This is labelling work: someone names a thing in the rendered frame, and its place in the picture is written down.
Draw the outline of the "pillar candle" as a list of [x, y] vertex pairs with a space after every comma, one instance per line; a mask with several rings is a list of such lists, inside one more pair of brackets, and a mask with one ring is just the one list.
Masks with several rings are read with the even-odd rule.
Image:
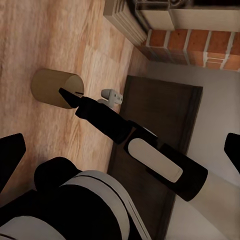
[[50, 68], [42, 68], [35, 73], [30, 88], [33, 97], [41, 103], [67, 110], [73, 108], [60, 94], [60, 88], [80, 98], [84, 96], [84, 82], [78, 74]]

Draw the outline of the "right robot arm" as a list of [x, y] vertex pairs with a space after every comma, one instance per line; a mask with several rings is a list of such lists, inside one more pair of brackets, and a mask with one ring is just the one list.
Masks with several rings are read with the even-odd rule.
[[[201, 213], [228, 240], [240, 240], [240, 186], [236, 186], [191, 160], [167, 143], [158, 149], [158, 136], [138, 123], [123, 119], [111, 108], [123, 95], [103, 89], [102, 98], [82, 98], [59, 89], [75, 114], [88, 120], [120, 145], [146, 171]], [[135, 128], [135, 129], [134, 129]]]

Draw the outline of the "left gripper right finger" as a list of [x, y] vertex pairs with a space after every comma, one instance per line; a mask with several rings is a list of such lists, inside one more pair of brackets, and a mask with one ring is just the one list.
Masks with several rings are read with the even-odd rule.
[[224, 151], [240, 173], [240, 135], [229, 133], [227, 135]]

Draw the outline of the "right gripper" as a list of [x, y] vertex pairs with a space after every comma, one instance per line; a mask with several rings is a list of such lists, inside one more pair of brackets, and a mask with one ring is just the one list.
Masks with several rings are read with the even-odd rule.
[[78, 107], [75, 114], [79, 118], [88, 120], [104, 134], [110, 121], [119, 115], [104, 103], [99, 103], [87, 96], [80, 98], [64, 88], [60, 88], [59, 93], [73, 109]]

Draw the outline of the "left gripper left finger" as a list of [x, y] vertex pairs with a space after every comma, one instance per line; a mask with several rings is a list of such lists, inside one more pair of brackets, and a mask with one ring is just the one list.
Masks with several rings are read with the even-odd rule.
[[0, 138], [0, 193], [25, 153], [26, 144], [22, 133]]

